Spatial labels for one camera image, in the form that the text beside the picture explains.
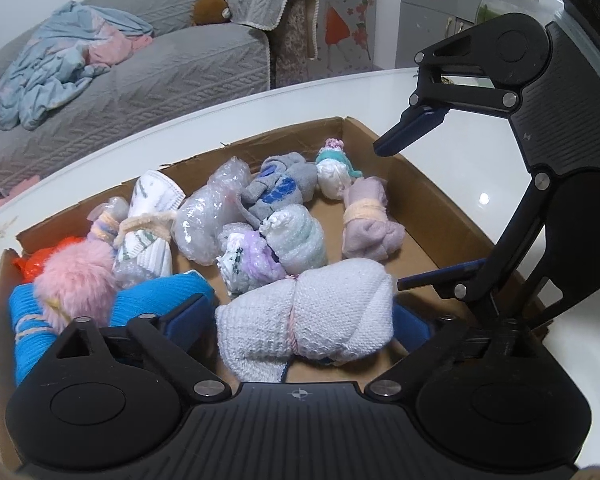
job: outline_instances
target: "woman illustration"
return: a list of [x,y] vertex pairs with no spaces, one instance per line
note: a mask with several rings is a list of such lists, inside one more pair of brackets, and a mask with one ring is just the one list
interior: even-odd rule
[[327,70],[331,70],[331,47],[337,46],[345,61],[348,63],[344,50],[340,46],[342,40],[346,40],[351,35],[349,26],[340,17],[336,9],[327,0],[327,12],[325,13],[324,42],[327,44]]

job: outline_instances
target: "pink cloth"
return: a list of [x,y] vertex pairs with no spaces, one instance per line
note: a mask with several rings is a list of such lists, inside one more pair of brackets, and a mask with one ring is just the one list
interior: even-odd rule
[[345,208],[368,199],[379,203],[372,214],[375,218],[355,218],[345,224],[342,254],[347,258],[369,258],[382,262],[402,246],[404,227],[386,216],[386,193],[384,181],[380,178],[359,178],[344,190]]
[[125,36],[110,23],[104,22],[100,29],[106,40],[91,41],[89,44],[87,65],[105,64],[114,66],[129,59],[134,52],[148,46],[153,41],[148,35]]

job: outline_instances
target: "pink fluffy pom-pom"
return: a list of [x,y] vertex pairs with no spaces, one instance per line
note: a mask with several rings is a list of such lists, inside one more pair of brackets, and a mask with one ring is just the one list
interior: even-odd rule
[[46,322],[61,333],[78,316],[93,318],[98,327],[109,325],[116,299],[109,244],[85,240],[54,253],[33,282],[33,294]]

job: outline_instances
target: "blue blanket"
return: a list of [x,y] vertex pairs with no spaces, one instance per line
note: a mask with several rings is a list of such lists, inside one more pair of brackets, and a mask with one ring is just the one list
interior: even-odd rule
[[90,48],[124,36],[153,33],[146,21],[116,9],[68,2],[32,35],[0,79],[0,129],[18,122],[33,130],[49,110],[61,107],[84,92],[94,77],[109,66],[90,64]]

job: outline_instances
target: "bundled sock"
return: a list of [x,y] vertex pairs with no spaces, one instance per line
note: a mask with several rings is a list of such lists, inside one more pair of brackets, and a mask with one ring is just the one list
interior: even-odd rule
[[253,230],[229,235],[226,252],[218,258],[218,268],[232,297],[286,276],[265,239]]
[[362,177],[361,171],[353,169],[344,153],[344,142],[339,139],[327,139],[324,148],[318,152],[315,166],[320,191],[332,200],[342,200],[344,190],[354,179]]
[[327,264],[322,226],[303,205],[288,205],[273,213],[260,232],[288,274]]
[[384,267],[362,258],[257,288],[216,309],[222,361],[241,381],[277,383],[294,354],[363,358],[394,335],[393,293]]
[[171,275],[171,221],[183,191],[166,175],[147,171],[136,180],[129,216],[114,241],[114,274],[121,288]]
[[274,211],[313,199],[317,182],[315,164],[299,153],[267,157],[260,173],[241,192],[242,214],[257,229]]
[[87,240],[100,240],[112,246],[118,235],[120,222],[128,215],[129,204],[121,196],[114,196],[107,203],[100,204],[87,216],[87,220],[93,222]]
[[388,219],[383,181],[357,179],[344,191],[342,254],[347,258],[386,260],[402,246],[404,227]]
[[[140,283],[118,293],[109,325],[124,326],[145,312],[163,316],[198,293],[204,294],[210,302],[214,301],[213,288],[195,271]],[[9,309],[15,334],[16,384],[20,384],[58,336],[42,316],[32,283],[13,289]]]

